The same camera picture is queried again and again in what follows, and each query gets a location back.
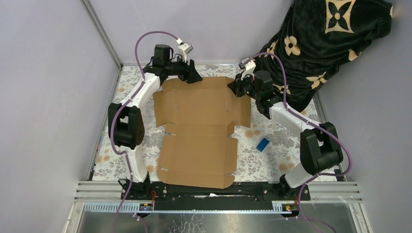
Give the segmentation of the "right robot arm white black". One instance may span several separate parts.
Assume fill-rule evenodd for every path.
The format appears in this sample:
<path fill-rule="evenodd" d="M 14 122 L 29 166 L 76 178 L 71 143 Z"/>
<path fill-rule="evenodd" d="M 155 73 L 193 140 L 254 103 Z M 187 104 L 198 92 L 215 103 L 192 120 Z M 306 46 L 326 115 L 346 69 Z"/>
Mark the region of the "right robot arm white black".
<path fill-rule="evenodd" d="M 257 110 L 268 119 L 278 122 L 299 138 L 300 162 L 279 179 L 278 192 L 285 200 L 298 193 L 298 187 L 326 169 L 343 161 L 335 126 L 311 121 L 292 109 L 276 94 L 273 79 L 267 71 L 257 71 L 242 78 L 238 74 L 228 88 L 238 98 L 248 96 L 255 100 Z"/>

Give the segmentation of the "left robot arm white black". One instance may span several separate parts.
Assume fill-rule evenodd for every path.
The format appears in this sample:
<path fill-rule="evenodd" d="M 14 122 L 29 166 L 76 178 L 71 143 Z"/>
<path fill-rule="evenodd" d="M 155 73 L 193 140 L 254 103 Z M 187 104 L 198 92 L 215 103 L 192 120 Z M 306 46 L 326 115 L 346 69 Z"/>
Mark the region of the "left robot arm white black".
<path fill-rule="evenodd" d="M 132 193 L 140 200 L 149 197 L 151 187 L 145 183 L 148 171 L 138 150 L 145 136 L 142 109 L 169 77 L 177 77 L 186 83 L 202 81 L 192 59 L 187 59 L 192 45 L 182 42 L 178 53 L 168 45 L 158 44 L 149 64 L 142 69 L 143 81 L 119 103 L 108 107 L 108 129 L 114 152 L 126 156 L 131 181 L 135 182 Z"/>

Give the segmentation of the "brown cardboard box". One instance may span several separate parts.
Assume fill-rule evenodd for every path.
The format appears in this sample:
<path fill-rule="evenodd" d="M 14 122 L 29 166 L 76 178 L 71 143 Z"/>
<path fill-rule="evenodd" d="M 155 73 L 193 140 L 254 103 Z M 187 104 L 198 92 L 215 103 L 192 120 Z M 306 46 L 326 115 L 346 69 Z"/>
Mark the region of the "brown cardboard box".
<path fill-rule="evenodd" d="M 217 189 L 234 182 L 238 140 L 232 134 L 236 126 L 251 126 L 251 100 L 236 97 L 231 82 L 170 79 L 154 93 L 156 125 L 165 128 L 156 172 L 162 182 Z"/>

